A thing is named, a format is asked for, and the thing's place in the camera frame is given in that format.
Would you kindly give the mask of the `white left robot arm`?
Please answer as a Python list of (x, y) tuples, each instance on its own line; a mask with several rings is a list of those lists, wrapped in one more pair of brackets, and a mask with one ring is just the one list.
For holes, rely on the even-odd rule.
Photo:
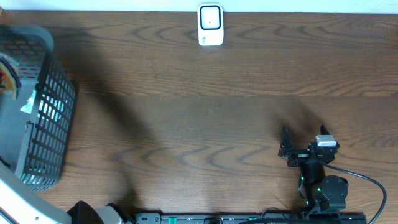
[(119, 207), (110, 203), (94, 209), (84, 201), (69, 211), (45, 201), (1, 164), (1, 223), (123, 224), (131, 223)]

